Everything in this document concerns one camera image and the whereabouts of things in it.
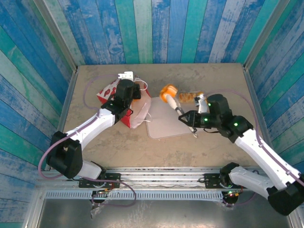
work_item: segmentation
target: beige tabletop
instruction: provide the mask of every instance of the beige tabletop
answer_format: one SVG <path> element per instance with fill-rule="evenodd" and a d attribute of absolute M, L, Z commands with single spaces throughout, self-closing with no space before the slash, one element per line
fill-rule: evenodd
<path fill-rule="evenodd" d="M 96 76 L 133 71 L 148 83 L 151 97 L 159 95 L 168 83 L 178 87 L 179 92 L 212 91 L 230 88 L 250 98 L 240 64 L 141 64 L 81 66 L 66 119 L 65 132 L 79 126 L 95 114 L 85 108 L 82 101 L 84 88 Z M 96 94 L 115 80 L 105 76 L 88 89 L 88 105 L 100 107 Z M 254 118 L 244 100 L 224 93 L 235 115 L 246 117 L 252 124 Z M 229 162 L 249 166 L 256 163 L 229 139 L 219 134 L 199 132 L 160 140 L 150 139 L 146 124 L 129 129 L 121 122 L 106 129 L 83 150 L 83 158 L 105 167 L 155 167 L 155 166 L 223 166 Z"/>

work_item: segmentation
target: white cutting board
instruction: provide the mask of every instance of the white cutting board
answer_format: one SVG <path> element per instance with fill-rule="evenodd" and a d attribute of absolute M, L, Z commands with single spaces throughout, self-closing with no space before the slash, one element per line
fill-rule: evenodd
<path fill-rule="evenodd" d="M 194 102 L 191 104 L 181 104 L 184 112 L 197 110 Z M 167 103 L 164 103 L 159 97 L 152 98 L 151 107 L 149 109 L 152 121 L 146 122 L 148 135 L 152 139 L 168 138 L 184 134 L 192 134 L 187 125 L 179 121 L 179 115 Z"/>

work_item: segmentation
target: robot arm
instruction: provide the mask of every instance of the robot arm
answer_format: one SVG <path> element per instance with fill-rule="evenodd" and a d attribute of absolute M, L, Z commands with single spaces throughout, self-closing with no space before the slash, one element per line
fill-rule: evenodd
<path fill-rule="evenodd" d="M 252 124 L 242 116 L 235 116 L 223 95 L 215 94 L 207 99 L 209 112 L 189 111 L 179 117 L 187 126 L 198 128 L 217 128 L 219 133 L 242 148 L 265 171 L 268 177 L 248 172 L 236 163 L 230 163 L 220 171 L 223 186 L 231 184 L 244 186 L 268 199 L 271 206 L 280 214 L 288 215 L 304 202 L 304 187 L 295 181 L 292 173 L 300 180 L 303 175 L 285 162 L 261 138 L 261 143 L 269 151 L 267 154 L 257 141 Z"/>
<path fill-rule="evenodd" d="M 123 118 L 133 101 L 141 98 L 139 84 L 131 78 L 122 79 L 117 85 L 113 100 L 109 99 L 101 109 L 75 129 L 66 133 L 56 132 L 51 144 L 71 135 L 71 137 L 54 147 L 47 156 L 47 164 L 71 179 L 75 176 L 99 179 L 103 168 L 93 162 L 82 159 L 82 150 L 98 134 L 116 124 Z"/>

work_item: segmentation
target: red and white bag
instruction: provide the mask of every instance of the red and white bag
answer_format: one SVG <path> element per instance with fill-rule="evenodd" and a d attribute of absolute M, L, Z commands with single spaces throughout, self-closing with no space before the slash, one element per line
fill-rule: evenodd
<path fill-rule="evenodd" d="M 97 97 L 101 103 L 104 104 L 111 95 L 116 93 L 116 88 L 119 81 L 120 79 L 113 81 L 97 94 Z M 132 101 L 127 114 L 121 119 L 121 122 L 132 129 L 138 127 L 143 121 L 145 121 L 151 106 L 151 97 L 147 90 L 148 85 L 138 77 L 134 78 L 134 82 L 140 85 L 142 97 L 139 100 Z"/>

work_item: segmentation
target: blue wooden wall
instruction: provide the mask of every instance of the blue wooden wall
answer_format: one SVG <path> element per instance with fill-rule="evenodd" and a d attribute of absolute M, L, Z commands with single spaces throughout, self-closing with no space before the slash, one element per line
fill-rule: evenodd
<path fill-rule="evenodd" d="M 274 149 L 304 172 L 304 1 L 290 0 L 249 69 Z"/>
<path fill-rule="evenodd" d="M 244 63 L 278 0 L 44 0 L 76 64 Z"/>
<path fill-rule="evenodd" d="M 0 227 L 19 228 L 72 75 L 33 0 L 0 1 Z"/>

